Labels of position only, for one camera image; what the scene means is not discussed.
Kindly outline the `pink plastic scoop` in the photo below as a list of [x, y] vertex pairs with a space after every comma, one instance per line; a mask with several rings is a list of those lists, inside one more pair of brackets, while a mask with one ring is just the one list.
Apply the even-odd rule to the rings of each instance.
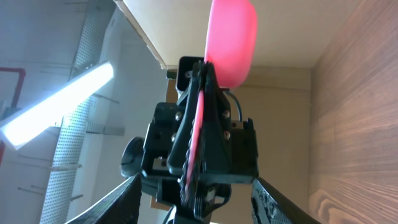
[[249, 0], [213, 0], [205, 45], [205, 62], [214, 65], [218, 86], [244, 83], [251, 68], [257, 14]]

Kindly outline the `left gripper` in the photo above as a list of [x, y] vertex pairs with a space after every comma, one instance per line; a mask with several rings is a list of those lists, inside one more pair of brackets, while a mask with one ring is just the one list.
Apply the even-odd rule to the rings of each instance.
[[258, 176], [256, 132], [251, 119], [232, 119], [233, 94], [203, 58], [180, 59], [176, 88], [178, 100], [157, 104], [146, 136], [126, 146], [120, 170], [171, 206], [167, 223], [208, 223], [233, 184]]

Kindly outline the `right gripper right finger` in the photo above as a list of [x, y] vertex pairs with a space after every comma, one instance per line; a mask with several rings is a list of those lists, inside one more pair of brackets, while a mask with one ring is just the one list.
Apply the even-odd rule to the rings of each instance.
[[320, 224], [261, 177], [253, 182], [253, 224]]

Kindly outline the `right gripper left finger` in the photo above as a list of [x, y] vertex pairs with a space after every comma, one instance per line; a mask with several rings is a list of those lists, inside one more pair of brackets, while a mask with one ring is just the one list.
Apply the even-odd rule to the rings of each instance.
[[136, 174], [67, 224], [137, 224], [141, 195], [141, 176]]

